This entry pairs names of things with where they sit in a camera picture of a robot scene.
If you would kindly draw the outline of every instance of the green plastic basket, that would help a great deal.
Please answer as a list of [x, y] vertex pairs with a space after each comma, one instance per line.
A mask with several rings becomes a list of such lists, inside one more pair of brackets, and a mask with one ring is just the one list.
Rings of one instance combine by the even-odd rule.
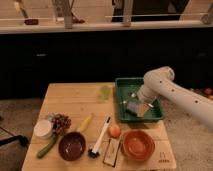
[[160, 105], [160, 99], [157, 98], [143, 117], [137, 117], [136, 115], [126, 110], [126, 103], [128, 101], [137, 100], [131, 96], [132, 93], [137, 93], [141, 85], [143, 84], [143, 78], [117, 78], [116, 84], [116, 95], [118, 104], [118, 117], [121, 122], [156, 122], [164, 119], [164, 112]]

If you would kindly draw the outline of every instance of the wooden table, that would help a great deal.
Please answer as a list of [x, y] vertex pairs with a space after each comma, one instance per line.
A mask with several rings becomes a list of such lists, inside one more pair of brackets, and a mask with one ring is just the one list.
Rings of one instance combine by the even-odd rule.
[[[107, 100], [100, 97], [100, 88], [108, 86], [111, 89]], [[37, 138], [34, 134], [23, 164], [23, 171], [56, 171], [56, 170], [81, 170], [81, 171], [102, 171], [102, 170], [158, 170], [174, 169], [176, 161], [170, 146], [163, 121], [157, 123], [120, 123], [117, 119], [117, 104], [115, 98], [114, 83], [83, 83], [83, 84], [50, 84], [38, 117], [45, 118], [50, 113], [61, 113], [69, 115], [72, 125], [68, 132], [74, 131], [81, 121], [90, 113], [94, 117], [83, 132], [86, 138], [86, 151], [76, 161], [65, 161], [58, 153], [58, 143], [42, 159], [36, 158], [37, 152], [47, 145], [49, 140]], [[103, 164], [103, 157], [108, 145], [109, 136], [106, 133], [102, 143], [102, 154], [96, 159], [88, 157], [88, 148], [94, 145], [100, 134], [101, 128], [107, 116], [111, 116], [111, 122], [117, 122], [122, 132], [131, 128], [143, 129], [155, 141], [155, 151], [151, 158], [145, 163], [129, 161], [119, 150], [116, 167]]]

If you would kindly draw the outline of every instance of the brown egg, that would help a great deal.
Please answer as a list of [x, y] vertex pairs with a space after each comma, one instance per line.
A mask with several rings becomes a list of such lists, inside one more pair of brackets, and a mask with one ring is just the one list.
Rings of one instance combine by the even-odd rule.
[[213, 100], [213, 95], [209, 95], [208, 99]]
[[108, 128], [110, 137], [118, 138], [121, 135], [121, 128], [118, 124], [111, 124]]

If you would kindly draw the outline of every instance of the bowl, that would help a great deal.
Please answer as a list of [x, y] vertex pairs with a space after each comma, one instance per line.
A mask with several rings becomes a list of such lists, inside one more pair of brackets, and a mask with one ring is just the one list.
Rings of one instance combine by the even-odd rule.
[[66, 134], [59, 142], [59, 153], [64, 160], [77, 160], [85, 151], [86, 141], [78, 132]]
[[123, 135], [123, 152], [135, 161], [148, 160], [155, 150], [154, 140], [142, 130], [130, 130]]

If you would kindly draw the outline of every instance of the green vegetable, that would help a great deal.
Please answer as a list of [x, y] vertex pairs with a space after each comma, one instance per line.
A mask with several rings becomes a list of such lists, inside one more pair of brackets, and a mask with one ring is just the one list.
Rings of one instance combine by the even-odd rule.
[[46, 147], [44, 147], [42, 150], [40, 150], [40, 151], [37, 153], [37, 155], [36, 155], [37, 158], [42, 158], [42, 157], [44, 157], [44, 156], [50, 151], [50, 149], [55, 145], [57, 139], [58, 139], [58, 135], [57, 135], [57, 134], [53, 134], [50, 143], [49, 143]]

